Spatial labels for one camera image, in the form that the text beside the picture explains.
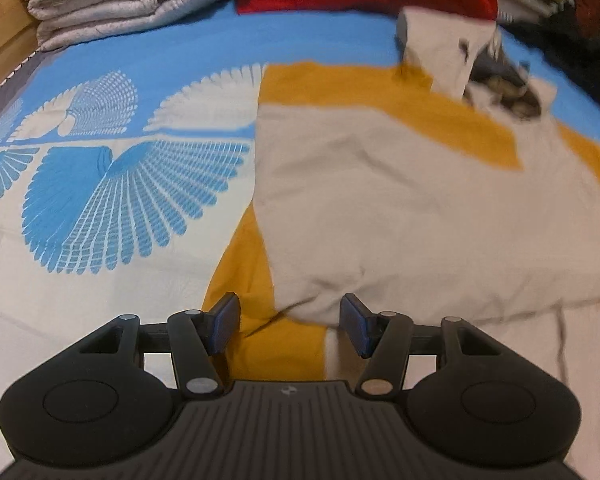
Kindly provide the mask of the black clothes pile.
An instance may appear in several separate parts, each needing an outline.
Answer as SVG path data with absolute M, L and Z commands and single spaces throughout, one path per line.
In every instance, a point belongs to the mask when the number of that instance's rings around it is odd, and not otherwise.
M 504 29 L 526 46 L 539 49 L 550 65 L 600 105 L 600 40 L 580 34 L 576 10 L 562 10 L 539 23 L 504 23 Z

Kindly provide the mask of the beige and mustard garment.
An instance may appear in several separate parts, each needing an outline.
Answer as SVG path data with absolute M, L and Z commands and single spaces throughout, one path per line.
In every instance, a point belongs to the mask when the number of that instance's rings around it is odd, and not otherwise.
M 340 300 L 434 324 L 600 303 L 600 144 L 431 89 L 423 70 L 277 64 L 256 121 L 253 198 L 209 284 L 242 316 L 248 380 L 343 377 Z

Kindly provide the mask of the blue white patterned bedsheet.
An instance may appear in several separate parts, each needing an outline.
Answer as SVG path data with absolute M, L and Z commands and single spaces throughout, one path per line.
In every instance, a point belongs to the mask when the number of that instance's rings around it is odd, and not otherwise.
M 209 284 L 253 198 L 265 71 L 398 66 L 397 21 L 227 3 L 44 58 L 0 115 L 0 397 L 120 314 L 153 323 L 211 308 Z M 530 81 L 554 89 L 550 114 L 600 144 L 597 108 L 565 101 L 539 55 L 498 31 Z M 573 391 L 582 424 L 568 464 L 600 479 L 600 303 L 474 324 Z M 0 472 L 11 459 L 0 430 Z

